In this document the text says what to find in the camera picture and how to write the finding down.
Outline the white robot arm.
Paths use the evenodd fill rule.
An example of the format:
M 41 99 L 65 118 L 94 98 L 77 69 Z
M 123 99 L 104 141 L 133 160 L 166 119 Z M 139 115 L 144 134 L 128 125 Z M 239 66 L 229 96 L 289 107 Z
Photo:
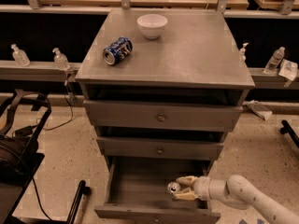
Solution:
M 174 200 L 216 200 L 234 209 L 252 206 L 270 224 L 299 224 L 299 216 L 255 188 L 245 177 L 230 175 L 227 180 L 208 176 L 183 176 L 167 186 Z

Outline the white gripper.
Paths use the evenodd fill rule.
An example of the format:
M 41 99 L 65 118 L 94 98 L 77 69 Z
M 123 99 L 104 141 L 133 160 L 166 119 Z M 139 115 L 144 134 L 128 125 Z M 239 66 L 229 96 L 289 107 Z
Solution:
M 192 186 L 191 188 L 186 188 L 182 190 L 176 190 L 173 195 L 178 200 L 193 201 L 197 197 L 202 201 L 209 201 L 209 184 L 211 179 L 207 176 L 196 177 L 193 175 L 182 176 L 176 179 L 176 181 L 183 186 Z

